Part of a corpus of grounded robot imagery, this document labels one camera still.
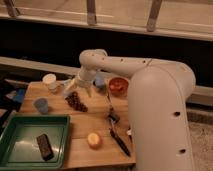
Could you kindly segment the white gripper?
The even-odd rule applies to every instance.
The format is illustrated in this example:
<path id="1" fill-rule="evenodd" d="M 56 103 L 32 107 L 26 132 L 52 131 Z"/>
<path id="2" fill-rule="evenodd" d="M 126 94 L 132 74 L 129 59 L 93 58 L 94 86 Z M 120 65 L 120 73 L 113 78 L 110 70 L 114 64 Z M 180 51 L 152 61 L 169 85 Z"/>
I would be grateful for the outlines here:
<path id="1" fill-rule="evenodd" d="M 71 80 L 64 89 L 64 96 L 67 97 L 77 86 L 86 88 L 88 97 L 92 97 L 91 85 L 95 79 L 97 71 L 81 67 L 75 80 Z"/>

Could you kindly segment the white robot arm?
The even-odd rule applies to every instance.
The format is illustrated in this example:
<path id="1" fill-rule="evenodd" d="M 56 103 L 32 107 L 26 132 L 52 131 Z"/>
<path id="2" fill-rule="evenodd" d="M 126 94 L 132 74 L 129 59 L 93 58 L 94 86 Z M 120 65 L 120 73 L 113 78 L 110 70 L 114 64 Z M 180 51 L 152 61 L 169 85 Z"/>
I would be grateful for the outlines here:
<path id="1" fill-rule="evenodd" d="M 113 57 L 104 50 L 85 50 L 75 85 L 89 88 L 105 70 L 130 80 L 129 122 L 137 171 L 195 171 L 186 100 L 195 75 L 184 63 L 153 58 Z"/>

